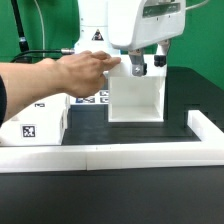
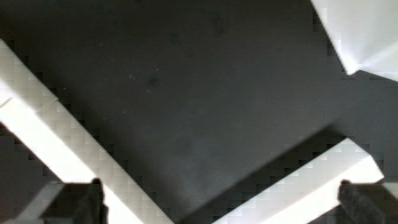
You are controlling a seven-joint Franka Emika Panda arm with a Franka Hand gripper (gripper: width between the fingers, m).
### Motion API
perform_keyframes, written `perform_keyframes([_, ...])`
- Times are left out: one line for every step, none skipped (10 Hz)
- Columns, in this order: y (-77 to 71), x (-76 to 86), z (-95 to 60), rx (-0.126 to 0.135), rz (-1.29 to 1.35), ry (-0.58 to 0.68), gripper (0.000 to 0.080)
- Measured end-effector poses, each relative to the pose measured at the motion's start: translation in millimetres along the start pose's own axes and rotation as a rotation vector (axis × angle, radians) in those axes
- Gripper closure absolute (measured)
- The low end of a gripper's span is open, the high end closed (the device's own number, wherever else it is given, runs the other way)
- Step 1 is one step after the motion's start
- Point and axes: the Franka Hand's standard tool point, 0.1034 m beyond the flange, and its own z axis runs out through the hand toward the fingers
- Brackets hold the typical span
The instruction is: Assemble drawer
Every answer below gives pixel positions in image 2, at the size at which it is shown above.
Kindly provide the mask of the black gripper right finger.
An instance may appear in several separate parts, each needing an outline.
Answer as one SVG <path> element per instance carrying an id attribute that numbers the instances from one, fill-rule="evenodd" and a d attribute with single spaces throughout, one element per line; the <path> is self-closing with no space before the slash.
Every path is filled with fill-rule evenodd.
<path id="1" fill-rule="evenodd" d="M 353 224 L 398 224 L 398 182 L 344 180 L 338 201 Z"/>

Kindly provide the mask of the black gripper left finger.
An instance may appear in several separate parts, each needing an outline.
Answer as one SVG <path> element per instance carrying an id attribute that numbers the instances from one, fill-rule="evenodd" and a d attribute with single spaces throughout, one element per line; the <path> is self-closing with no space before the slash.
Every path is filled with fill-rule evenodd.
<path id="1" fill-rule="evenodd" d="M 45 224 L 109 224 L 109 207 L 100 179 L 67 183 L 42 214 Z"/>

